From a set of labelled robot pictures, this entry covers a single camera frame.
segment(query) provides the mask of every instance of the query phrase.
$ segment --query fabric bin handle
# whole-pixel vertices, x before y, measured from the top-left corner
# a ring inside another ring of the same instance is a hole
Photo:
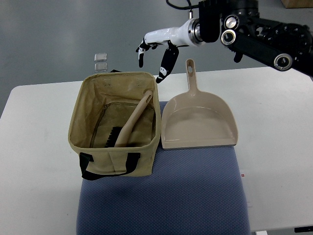
[[[103,177],[121,176],[121,175],[127,175],[127,174],[132,173],[137,167],[139,158],[140,158],[140,153],[128,153],[126,164],[125,164],[126,172],[122,174],[99,175],[99,174],[95,174],[95,173],[91,173],[87,171],[86,169],[87,169],[89,162],[93,162],[92,155],[87,154],[87,153],[79,154],[79,165],[80,165],[80,169],[82,170],[82,177],[85,180],[97,180]]]

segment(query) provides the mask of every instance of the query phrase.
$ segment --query cardboard box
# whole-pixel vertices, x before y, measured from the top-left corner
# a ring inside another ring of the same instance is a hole
[[[286,8],[310,8],[313,0],[281,0]]]

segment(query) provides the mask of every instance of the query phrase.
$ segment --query beige dustpan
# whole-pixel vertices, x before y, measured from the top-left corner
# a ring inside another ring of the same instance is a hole
[[[194,61],[186,63],[189,91],[175,96],[164,107],[163,148],[236,145],[238,130],[229,106],[217,95],[199,91]]]

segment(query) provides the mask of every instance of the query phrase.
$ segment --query white table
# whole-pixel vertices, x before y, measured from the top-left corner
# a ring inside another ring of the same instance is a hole
[[[252,231],[313,225],[313,82],[295,70],[198,72],[239,129],[235,146]],[[75,234],[81,187],[67,141],[81,82],[16,87],[0,119],[3,234]],[[187,91],[185,74],[158,85],[160,101]]]

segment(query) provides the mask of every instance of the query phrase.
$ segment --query canvas basket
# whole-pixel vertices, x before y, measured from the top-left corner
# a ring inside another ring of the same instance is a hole
[[[133,127],[126,147],[105,147],[114,126],[122,127],[144,93],[153,98]],[[161,133],[155,78],[147,72],[100,73],[80,88],[68,131],[68,142],[79,155],[82,177],[147,176]]]

